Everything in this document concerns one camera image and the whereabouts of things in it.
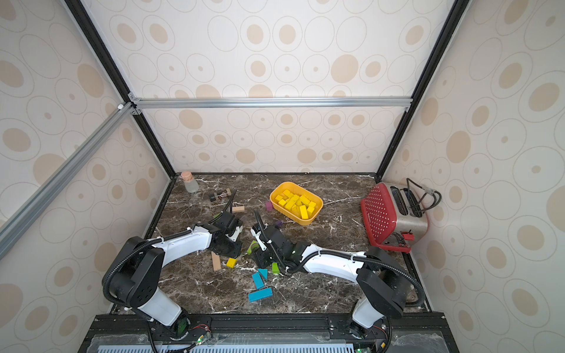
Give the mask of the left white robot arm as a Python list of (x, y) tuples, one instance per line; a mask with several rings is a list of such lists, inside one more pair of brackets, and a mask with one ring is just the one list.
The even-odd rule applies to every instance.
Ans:
[(179, 304), (160, 290), (162, 270), (169, 263), (204, 250), (232, 259), (241, 254), (242, 242), (238, 236), (243, 222), (232, 211), (235, 195), (232, 192), (222, 211), (210, 221), (165, 238), (128, 239), (103, 276), (102, 292), (106, 300), (156, 322), (173, 339), (184, 337), (190, 319)]

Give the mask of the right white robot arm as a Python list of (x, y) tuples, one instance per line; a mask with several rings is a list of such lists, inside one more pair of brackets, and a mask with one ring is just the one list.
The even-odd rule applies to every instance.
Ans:
[(252, 234), (259, 247), (252, 250), (257, 267), (276, 264), (283, 275), (326, 274), (357, 284), (362, 296), (351, 312), (350, 334), (363, 338), (381, 319), (400, 319), (406, 307), (421, 307), (425, 291), (387, 251), (342, 252), (307, 242), (292, 242), (279, 228), (266, 225), (256, 210)]

